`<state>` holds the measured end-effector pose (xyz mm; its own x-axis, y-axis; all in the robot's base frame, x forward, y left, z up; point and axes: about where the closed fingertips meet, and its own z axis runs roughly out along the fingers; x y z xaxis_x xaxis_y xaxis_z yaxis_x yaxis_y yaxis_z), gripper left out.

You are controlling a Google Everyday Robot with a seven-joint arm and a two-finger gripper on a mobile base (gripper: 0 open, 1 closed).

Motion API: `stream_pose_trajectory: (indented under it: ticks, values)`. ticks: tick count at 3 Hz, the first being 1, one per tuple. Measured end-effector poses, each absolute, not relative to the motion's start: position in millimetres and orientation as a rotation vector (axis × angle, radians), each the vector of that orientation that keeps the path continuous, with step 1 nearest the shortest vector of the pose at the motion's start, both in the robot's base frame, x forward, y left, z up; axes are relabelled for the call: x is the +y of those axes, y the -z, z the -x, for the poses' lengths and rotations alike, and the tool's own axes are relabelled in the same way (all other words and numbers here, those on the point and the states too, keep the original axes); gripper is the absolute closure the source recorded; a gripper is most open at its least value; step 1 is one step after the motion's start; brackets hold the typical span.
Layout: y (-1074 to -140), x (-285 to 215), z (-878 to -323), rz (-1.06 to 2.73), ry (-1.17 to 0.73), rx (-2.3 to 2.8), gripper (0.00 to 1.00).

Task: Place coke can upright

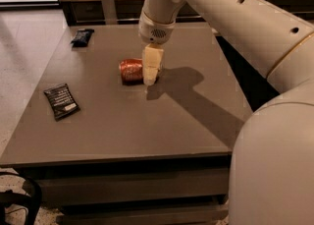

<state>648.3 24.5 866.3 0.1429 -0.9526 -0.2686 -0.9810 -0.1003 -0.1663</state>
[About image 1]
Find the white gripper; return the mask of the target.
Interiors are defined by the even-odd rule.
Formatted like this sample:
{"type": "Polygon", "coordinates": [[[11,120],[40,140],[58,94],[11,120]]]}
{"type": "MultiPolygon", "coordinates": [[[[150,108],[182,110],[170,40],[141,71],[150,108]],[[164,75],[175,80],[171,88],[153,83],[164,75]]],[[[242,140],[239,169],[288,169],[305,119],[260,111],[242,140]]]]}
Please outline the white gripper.
{"type": "Polygon", "coordinates": [[[138,32],[141,39],[149,43],[142,52],[142,74],[146,85],[153,85],[156,82],[164,56],[164,49],[159,44],[164,44],[170,39],[175,23],[176,19],[172,14],[162,13],[158,18],[144,10],[141,11],[138,32]]]}

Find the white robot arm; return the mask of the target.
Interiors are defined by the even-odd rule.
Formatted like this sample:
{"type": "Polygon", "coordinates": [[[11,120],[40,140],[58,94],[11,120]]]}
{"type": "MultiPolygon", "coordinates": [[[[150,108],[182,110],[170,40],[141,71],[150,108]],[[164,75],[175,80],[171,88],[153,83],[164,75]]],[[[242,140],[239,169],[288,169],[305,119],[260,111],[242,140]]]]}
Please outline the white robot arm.
{"type": "Polygon", "coordinates": [[[229,177],[229,225],[314,225],[314,26],[265,0],[145,0],[139,32],[163,44],[188,4],[246,61],[252,115],[229,177]]]}

